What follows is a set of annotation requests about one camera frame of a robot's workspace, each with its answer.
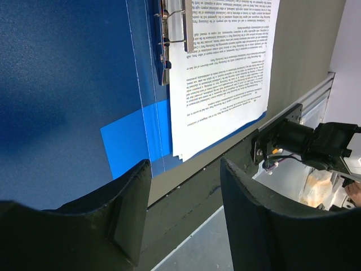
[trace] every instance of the clipboard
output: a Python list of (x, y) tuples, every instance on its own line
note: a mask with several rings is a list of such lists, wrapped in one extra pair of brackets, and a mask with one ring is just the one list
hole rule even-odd
[[(159, 84), (162, 86), (169, 84), (169, 69), (171, 69), (169, 45), (171, 43), (183, 42), (186, 52), (191, 53), (194, 50), (192, 0), (181, 1), (182, 9), (172, 12), (167, 10), (168, 0), (153, 1), (153, 10), (156, 12), (154, 14), (155, 35), (153, 37), (155, 38), (153, 39), (153, 57), (155, 59)], [(170, 41), (168, 18), (176, 13), (182, 14), (183, 39)]]

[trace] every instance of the gray floor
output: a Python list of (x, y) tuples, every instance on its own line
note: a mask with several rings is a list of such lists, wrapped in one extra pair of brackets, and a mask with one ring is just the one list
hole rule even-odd
[(223, 206), (153, 270), (233, 270)]

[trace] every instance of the white paper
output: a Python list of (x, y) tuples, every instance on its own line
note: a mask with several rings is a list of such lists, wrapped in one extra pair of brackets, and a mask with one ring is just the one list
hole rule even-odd
[[(279, 0), (193, 1), (195, 51), (170, 46), (173, 155), (187, 160), (267, 110), (278, 7)], [(182, 39), (180, 14), (169, 34)]]

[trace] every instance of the cable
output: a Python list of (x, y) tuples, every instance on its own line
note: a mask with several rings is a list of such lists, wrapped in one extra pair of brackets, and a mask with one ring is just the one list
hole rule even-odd
[(265, 161), (263, 162), (262, 164), (262, 168), (264, 169), (269, 169), (270, 167), (270, 161), (273, 161), (273, 160), (279, 160), (279, 159), (294, 159), (296, 161), (299, 161), (302, 163), (302, 160), (294, 157), (293, 155), (274, 155), (274, 156), (271, 156), (271, 157), (267, 157), (265, 158)]

